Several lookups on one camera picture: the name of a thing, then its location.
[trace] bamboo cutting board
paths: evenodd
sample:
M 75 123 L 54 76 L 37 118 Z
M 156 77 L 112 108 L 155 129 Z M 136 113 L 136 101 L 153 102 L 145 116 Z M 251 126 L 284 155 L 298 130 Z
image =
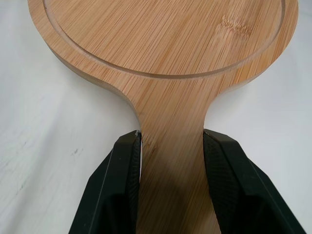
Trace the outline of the bamboo cutting board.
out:
M 133 107 L 143 136 L 138 234 L 216 234 L 203 125 L 209 104 L 288 45 L 297 0 L 28 0 L 54 54 Z

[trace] white table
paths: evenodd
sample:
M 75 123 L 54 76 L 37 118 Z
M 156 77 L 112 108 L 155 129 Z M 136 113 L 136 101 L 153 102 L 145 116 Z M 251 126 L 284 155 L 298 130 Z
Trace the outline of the white table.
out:
M 299 8 L 282 56 L 219 96 L 205 127 L 238 140 L 312 233 L 312 1 Z M 0 32 L 0 234 L 66 234 L 89 176 L 139 123 L 52 54 L 26 0 L 0 0 Z

